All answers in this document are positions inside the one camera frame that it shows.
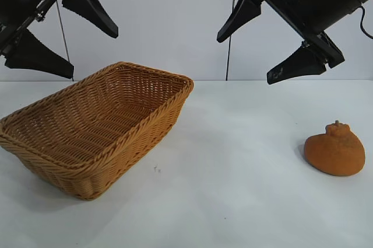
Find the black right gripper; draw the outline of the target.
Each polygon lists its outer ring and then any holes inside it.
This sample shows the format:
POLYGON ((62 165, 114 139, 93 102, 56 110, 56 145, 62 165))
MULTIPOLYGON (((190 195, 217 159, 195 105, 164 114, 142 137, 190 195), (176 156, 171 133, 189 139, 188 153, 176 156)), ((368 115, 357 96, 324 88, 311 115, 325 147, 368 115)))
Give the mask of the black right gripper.
POLYGON ((366 0, 238 0, 218 31, 217 41, 224 42, 259 16, 262 2, 268 3, 304 39, 300 48, 267 73, 267 83, 272 85, 296 77, 321 75, 326 67, 343 63, 343 53, 325 31, 366 0))

